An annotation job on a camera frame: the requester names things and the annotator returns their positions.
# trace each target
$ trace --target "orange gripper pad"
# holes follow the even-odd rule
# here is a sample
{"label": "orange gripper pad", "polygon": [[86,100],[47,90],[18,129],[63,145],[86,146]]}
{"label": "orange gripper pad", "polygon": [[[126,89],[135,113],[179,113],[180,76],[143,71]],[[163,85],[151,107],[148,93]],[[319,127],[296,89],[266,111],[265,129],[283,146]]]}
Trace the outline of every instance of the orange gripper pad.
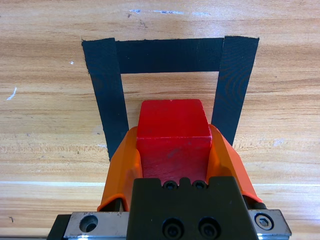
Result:
{"label": "orange gripper pad", "polygon": [[209,127],[212,134],[212,145],[206,174],[207,183],[210,177],[233,176],[242,195],[262,203],[263,201],[257,197],[240,156],[215,126],[209,124]]}
{"label": "orange gripper pad", "polygon": [[122,199],[124,211],[130,210],[134,180],[143,177],[136,143],[137,127],[133,127],[127,132],[111,159],[101,205],[97,211],[101,211],[116,199]]}

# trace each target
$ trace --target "bolt head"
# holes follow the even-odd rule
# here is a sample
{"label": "bolt head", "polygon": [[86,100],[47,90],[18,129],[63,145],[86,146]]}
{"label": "bolt head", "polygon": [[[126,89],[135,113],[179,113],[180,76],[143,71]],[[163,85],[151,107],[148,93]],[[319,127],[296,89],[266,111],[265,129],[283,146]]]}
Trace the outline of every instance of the bolt head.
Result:
{"label": "bolt head", "polygon": [[269,226],[269,221],[266,218],[260,218],[259,222],[264,227],[268,227]]}

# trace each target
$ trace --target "black tape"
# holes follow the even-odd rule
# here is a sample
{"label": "black tape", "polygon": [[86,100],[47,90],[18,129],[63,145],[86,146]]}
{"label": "black tape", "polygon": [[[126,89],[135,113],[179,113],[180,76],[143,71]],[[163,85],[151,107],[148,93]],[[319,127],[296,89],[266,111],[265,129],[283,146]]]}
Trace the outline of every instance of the black tape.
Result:
{"label": "black tape", "polygon": [[226,36],[211,124],[232,145],[254,65],[259,38]]}
{"label": "black tape", "polygon": [[111,159],[129,130],[121,74],[219,71],[211,123],[232,145],[258,38],[83,41]]}
{"label": "black tape", "polygon": [[122,74],[219,71],[223,38],[117,41]]}
{"label": "black tape", "polygon": [[83,41],[82,47],[111,159],[129,130],[116,42],[114,38]]}

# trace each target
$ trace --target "screw hole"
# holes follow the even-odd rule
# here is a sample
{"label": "screw hole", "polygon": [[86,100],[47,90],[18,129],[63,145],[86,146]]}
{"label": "screw hole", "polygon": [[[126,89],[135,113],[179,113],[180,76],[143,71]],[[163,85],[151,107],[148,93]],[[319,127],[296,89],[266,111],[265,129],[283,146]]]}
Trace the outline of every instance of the screw hole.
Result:
{"label": "screw hole", "polygon": [[175,181],[166,181],[164,184],[163,184],[163,187],[168,189],[168,190],[173,190],[173,189],[176,189],[178,188],[178,185]]}
{"label": "screw hole", "polygon": [[94,215],[85,216],[80,222],[80,230],[84,233],[93,231],[98,225],[98,218]]}
{"label": "screw hole", "polygon": [[196,189],[206,189],[207,188],[207,184],[201,180],[194,181],[192,186],[194,186]]}
{"label": "screw hole", "polygon": [[178,240],[184,234],[184,225],[176,218],[169,218],[162,225],[162,233],[168,240]]}
{"label": "screw hole", "polygon": [[219,237],[221,228],[212,217],[204,217],[199,222],[199,231],[205,239],[214,240]]}

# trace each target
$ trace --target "wood grain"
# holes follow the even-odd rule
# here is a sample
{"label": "wood grain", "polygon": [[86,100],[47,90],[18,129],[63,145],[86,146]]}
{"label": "wood grain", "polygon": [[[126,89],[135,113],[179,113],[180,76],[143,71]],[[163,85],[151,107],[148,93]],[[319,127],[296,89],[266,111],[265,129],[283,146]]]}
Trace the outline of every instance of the wood grain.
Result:
{"label": "wood grain", "polygon": [[[44,237],[100,203],[109,159],[82,40],[241,35],[260,41],[233,146],[291,239],[320,238],[319,1],[3,0],[0,16],[0,236]],[[210,120],[217,79],[122,75],[129,126],[150,99],[198,98]]]}

